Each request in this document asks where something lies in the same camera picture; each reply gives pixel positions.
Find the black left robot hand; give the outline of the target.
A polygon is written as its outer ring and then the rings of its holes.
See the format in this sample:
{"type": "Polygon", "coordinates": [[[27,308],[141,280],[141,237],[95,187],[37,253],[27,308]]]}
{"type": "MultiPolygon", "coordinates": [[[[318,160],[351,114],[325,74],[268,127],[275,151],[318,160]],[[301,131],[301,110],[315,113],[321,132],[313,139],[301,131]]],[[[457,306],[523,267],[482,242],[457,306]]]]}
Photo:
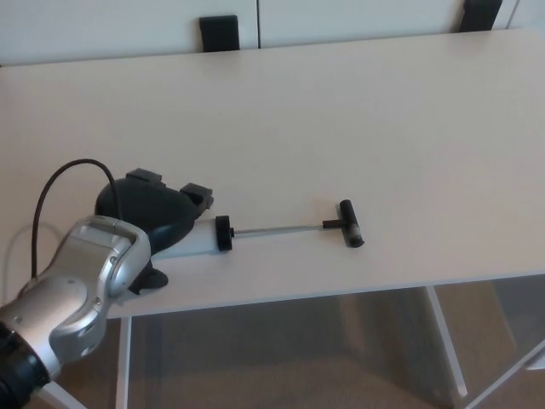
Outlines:
{"type": "Polygon", "coordinates": [[[121,207],[114,203],[112,188],[102,189],[95,201],[95,214],[116,217],[142,229],[154,256],[184,239],[195,221],[214,203],[213,190],[188,183],[179,190],[167,187],[150,170],[136,169],[115,181],[121,207]]]}

